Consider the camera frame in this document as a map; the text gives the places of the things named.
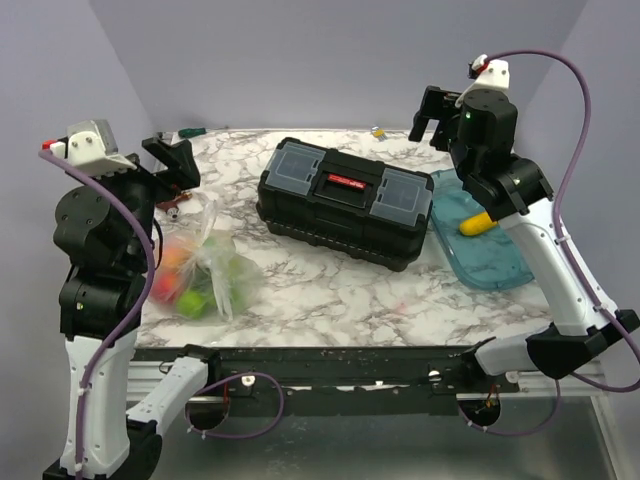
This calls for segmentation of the clear plastic bag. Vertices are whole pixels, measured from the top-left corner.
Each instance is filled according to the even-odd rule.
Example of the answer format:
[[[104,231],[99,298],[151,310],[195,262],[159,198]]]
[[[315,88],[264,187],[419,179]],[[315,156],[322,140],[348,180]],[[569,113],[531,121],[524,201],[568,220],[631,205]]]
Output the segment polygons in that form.
[[[184,281],[183,292],[198,291],[207,297],[206,313],[199,319],[183,317],[175,310],[176,300],[171,304],[156,302],[150,290],[152,303],[187,320],[213,316],[232,320],[256,304],[262,271],[253,260],[237,252],[230,232],[215,228],[217,216],[217,203],[204,198],[194,226],[163,233],[159,224],[154,225],[157,242],[152,286],[159,273],[178,273]]]

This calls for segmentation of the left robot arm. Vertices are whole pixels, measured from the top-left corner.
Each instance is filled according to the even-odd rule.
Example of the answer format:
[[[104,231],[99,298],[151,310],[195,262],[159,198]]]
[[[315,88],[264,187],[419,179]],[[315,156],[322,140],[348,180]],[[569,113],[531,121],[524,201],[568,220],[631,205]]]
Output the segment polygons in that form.
[[[146,170],[136,155],[122,156],[89,132],[46,143],[40,153],[78,182],[55,210],[53,240],[71,263],[59,294],[71,388],[67,440],[48,479],[150,478],[165,432],[189,399],[221,385],[219,354],[188,345],[141,402],[127,404],[141,309],[155,276],[155,208],[200,183],[189,142],[148,138],[142,145],[162,171]]]

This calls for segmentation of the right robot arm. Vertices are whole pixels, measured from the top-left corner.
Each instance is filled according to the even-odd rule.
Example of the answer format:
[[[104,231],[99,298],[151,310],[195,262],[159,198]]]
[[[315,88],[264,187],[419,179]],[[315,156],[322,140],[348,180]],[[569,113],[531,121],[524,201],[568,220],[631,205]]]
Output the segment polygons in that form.
[[[593,300],[574,270],[584,262],[567,255],[570,240],[553,223],[554,192],[539,166],[512,151],[518,111],[506,94],[488,87],[467,94],[426,88],[409,138],[450,155],[463,188],[519,249],[549,305],[551,323],[536,333],[490,339],[460,367],[460,379],[480,392],[497,375],[539,371],[559,380],[589,363],[639,327],[632,309],[606,295]]]

